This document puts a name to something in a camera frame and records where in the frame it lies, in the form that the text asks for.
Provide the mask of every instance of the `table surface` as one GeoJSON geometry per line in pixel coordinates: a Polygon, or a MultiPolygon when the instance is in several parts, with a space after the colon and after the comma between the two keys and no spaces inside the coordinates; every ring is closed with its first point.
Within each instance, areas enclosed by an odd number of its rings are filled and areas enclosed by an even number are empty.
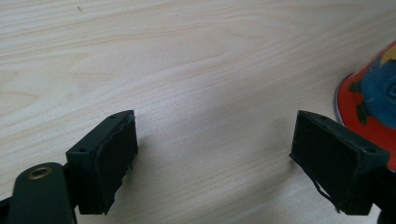
{"type": "Polygon", "coordinates": [[[0,3],[0,200],[16,176],[134,109],[140,153],[79,223],[375,223],[289,158],[299,109],[396,36],[394,0],[0,3]]]}

